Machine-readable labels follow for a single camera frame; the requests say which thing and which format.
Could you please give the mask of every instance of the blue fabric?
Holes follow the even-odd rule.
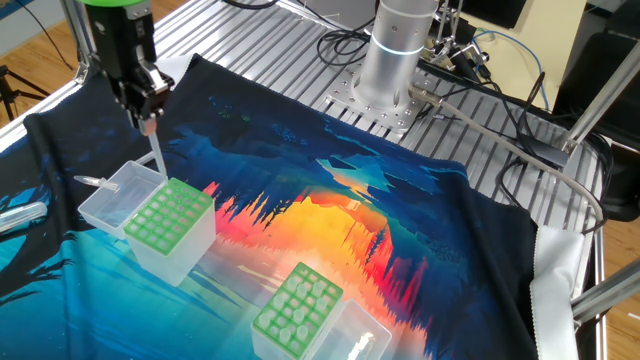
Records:
[[[0,154],[0,211],[49,207],[0,237],[6,358],[255,359],[249,324],[299,260],[390,329],[383,359],[536,358],[526,212],[472,190],[461,164],[201,59],[158,135],[169,175],[214,197],[218,239],[179,287],[163,283],[76,210],[94,189],[74,175],[109,177],[149,151],[111,99],[95,78]]]

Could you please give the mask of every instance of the metal rod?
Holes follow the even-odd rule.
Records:
[[[460,13],[462,12],[462,3],[463,3],[463,0],[458,0],[458,10],[456,11],[456,14],[455,14],[455,21],[451,22],[451,38],[454,41],[456,39],[456,32],[458,30],[458,22],[460,21]]]
[[[449,0],[444,0],[444,6],[442,10],[442,16],[440,16],[440,27],[438,28],[438,37],[436,38],[436,45],[442,41],[442,31],[444,30],[444,23],[447,21],[447,11],[449,9]]]
[[[627,55],[573,128],[561,138],[560,145],[563,151],[571,153],[584,140],[638,71],[640,71],[640,43],[636,44]]]
[[[73,80],[82,85],[98,72],[98,65],[93,59],[96,46],[93,43],[84,4],[77,0],[60,0],[60,3],[78,51],[78,72]]]
[[[638,292],[640,258],[575,299],[573,318],[582,324]]]

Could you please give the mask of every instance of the floor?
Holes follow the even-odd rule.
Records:
[[[156,20],[185,2],[186,0],[152,0]],[[49,34],[66,60],[73,67],[77,67],[75,45],[66,23],[52,27]],[[44,34],[1,57],[0,65],[7,65],[9,69],[49,92],[60,88],[74,76],[74,72],[59,59]],[[31,91],[14,79],[8,81],[13,89]],[[20,97],[16,100],[17,112],[23,113],[36,103],[35,100]],[[7,114],[4,109],[0,109],[0,127],[7,123]],[[612,221],[605,226],[604,233],[605,272],[610,276],[640,257],[640,220],[632,223]],[[640,316],[640,294],[614,307],[607,315],[608,357],[611,360],[634,359],[640,354],[640,320],[629,316],[629,313]]]

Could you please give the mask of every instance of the cable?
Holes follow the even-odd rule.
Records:
[[[365,33],[361,33],[360,31],[366,28],[367,26],[373,24],[374,21],[375,21],[375,17],[353,30],[338,29],[338,30],[329,31],[326,34],[322,35],[320,39],[318,39],[318,43],[316,44],[316,51],[318,52],[318,57],[320,58],[320,60],[327,65],[333,65],[333,66],[346,66],[346,65],[351,65],[359,61],[362,61],[367,56],[367,54],[364,54],[353,60],[346,61],[346,62],[332,62],[330,60],[327,60],[322,55],[322,50],[321,50],[322,43],[328,42],[329,43],[328,48],[331,48],[331,46],[333,45],[333,50],[338,55],[348,56],[348,55],[356,54],[360,52],[360,50],[362,50],[362,48],[364,48],[367,45],[367,43],[369,43],[369,40],[370,40],[369,35]],[[341,44],[345,42],[351,42],[352,40],[361,41],[361,44],[358,45],[355,49],[349,50],[349,51],[344,51],[340,49]]]
[[[523,44],[522,42],[520,42],[520,41],[519,41],[518,39],[516,39],[516,38],[513,38],[513,37],[511,37],[511,36],[509,36],[509,35],[507,35],[507,34],[504,34],[504,33],[499,32],[499,31],[487,30],[487,31],[481,32],[480,34],[478,34],[478,35],[474,36],[474,37],[473,37],[473,39],[472,39],[471,41],[475,41],[475,40],[476,40],[477,38],[479,38],[480,36],[487,35],[487,34],[497,34],[497,35],[500,35],[500,36],[504,36],[504,37],[506,37],[507,39],[509,39],[509,40],[511,40],[511,41],[513,41],[513,42],[515,42],[515,43],[517,43],[517,44],[518,44],[518,45],[520,45],[520,46],[522,46],[522,47],[523,47],[525,50],[527,50],[527,51],[531,54],[531,56],[533,56],[533,58],[536,60],[536,63],[538,64],[538,70],[540,71],[540,73],[542,73],[542,64],[540,64],[540,60],[538,59],[538,57],[536,56],[536,54],[535,54],[531,49],[529,49],[529,47],[527,47],[527,45]],[[546,93],[546,91],[544,90],[544,85],[541,87],[541,91],[542,91],[542,99],[544,99],[544,105],[545,105],[545,108],[546,108],[547,112],[549,112],[549,100],[547,99],[547,93]]]
[[[596,219],[597,219],[598,223],[601,223],[605,219],[605,215],[604,215],[602,206],[601,206],[600,202],[598,201],[598,199],[596,199],[596,197],[591,192],[589,192],[589,190],[587,190],[584,186],[582,186],[580,183],[578,183],[577,181],[573,180],[569,176],[561,173],[560,171],[558,171],[558,170],[546,165],[545,163],[543,163],[542,161],[536,159],[535,157],[527,154],[526,152],[522,151],[521,149],[519,149],[515,145],[511,144],[507,140],[501,138],[500,136],[492,133],[491,131],[487,131],[480,124],[478,124],[475,121],[473,121],[465,113],[463,113],[462,111],[458,110],[455,106],[447,103],[446,101],[440,101],[440,105],[444,109],[447,109],[447,110],[451,111],[453,114],[455,114],[457,117],[459,117],[465,123],[467,123],[467,125],[469,125],[471,128],[473,128],[474,130],[482,133],[485,136],[488,136],[490,139],[492,139],[493,141],[497,142],[499,145],[502,145],[507,150],[511,151],[515,155],[517,155],[520,158],[522,158],[522,160],[527,161],[531,165],[539,168],[540,170],[546,171],[546,172],[550,173],[551,175],[556,176],[558,179],[562,180],[564,183],[569,185],[569,187],[571,187],[572,189],[574,189],[575,191],[580,193],[585,199],[587,199],[589,204],[593,207],[593,210],[594,210],[594,212],[596,214]]]
[[[44,31],[44,34],[47,35],[47,37],[49,38],[49,41],[51,42],[51,45],[53,45],[53,47],[56,49],[56,51],[58,52],[58,56],[60,56],[60,59],[62,60],[62,62],[69,68],[69,70],[71,71],[75,71],[75,69],[73,68],[73,66],[69,65],[69,63],[67,62],[67,60],[65,60],[64,56],[62,56],[62,53],[60,52],[60,49],[58,49],[58,45],[56,45],[56,43],[53,41],[53,39],[51,38],[51,36],[49,36],[49,33],[47,32],[47,29],[44,28],[44,26],[42,25],[42,23],[40,22],[40,20],[38,20],[38,18],[31,12],[31,10],[29,10],[29,8],[27,8],[26,6],[24,6],[24,4],[22,3],[22,1],[20,0],[16,0],[16,2],[25,10],[27,10],[27,12],[29,13],[29,15],[31,15],[31,17],[38,23],[38,25],[40,25],[40,28],[42,29],[42,31]]]
[[[507,186],[504,184],[504,175],[507,173],[507,171],[509,171],[510,168],[516,165],[520,166],[522,164],[523,164],[522,160],[520,158],[516,158],[515,160],[510,162],[507,166],[503,167],[502,170],[500,170],[500,172],[498,172],[498,175],[496,176],[496,182],[498,183],[500,190],[502,190],[502,192],[507,196],[507,198],[512,204],[519,207],[520,209],[524,209],[524,206],[522,206],[522,204],[518,202],[515,195],[513,195],[513,193],[509,191]]]
[[[263,10],[263,9],[268,9],[270,7],[272,7],[273,5],[275,5],[278,0],[271,0],[269,2],[266,2],[264,4],[258,4],[258,5],[250,5],[250,4],[243,4],[243,3],[239,3],[237,1],[234,0],[222,0],[223,2],[231,5],[231,6],[235,6],[237,8],[243,9],[243,10]]]

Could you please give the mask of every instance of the clear plastic box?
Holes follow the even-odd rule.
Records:
[[[119,190],[98,188],[78,211],[89,224],[124,240],[124,225],[165,182],[160,173],[127,161],[109,178],[109,183],[118,184]]]
[[[300,357],[283,351],[252,326],[253,352],[262,360],[379,360],[391,333],[355,300],[339,303]]]
[[[125,225],[143,269],[178,286],[216,239],[210,196],[171,179]]]
[[[167,181],[160,173],[133,161],[125,163],[109,178],[108,183],[117,184],[119,190],[98,188],[80,205],[78,211],[89,224],[119,239],[126,239],[143,269],[172,286],[178,286],[216,238],[215,207],[211,197],[176,179]],[[138,236],[140,229],[136,226],[140,224],[136,219],[140,221],[143,218],[142,211],[147,209],[148,203],[156,199],[160,191],[166,191],[171,186],[179,186],[186,194],[194,197],[186,198],[183,197],[185,194],[179,194],[180,200],[174,199],[175,203],[172,205],[176,209],[163,203],[162,210],[167,210],[167,213],[163,214],[158,209],[156,215],[162,215],[162,219],[157,224],[172,221],[169,227],[178,230],[164,227],[168,231],[155,233],[157,236],[154,241],[147,241],[146,235],[149,234]],[[193,199],[196,202],[188,205],[187,201],[191,202]],[[199,206],[198,210],[192,209],[197,216],[189,218],[189,209],[185,209],[184,216],[181,216],[178,208],[182,206]],[[151,232],[157,230],[149,224],[145,226]]]
[[[378,360],[391,342],[391,333],[351,299],[337,309],[324,341],[312,349],[314,360]]]
[[[251,323],[263,360],[378,360],[391,333],[336,284],[298,263]]]

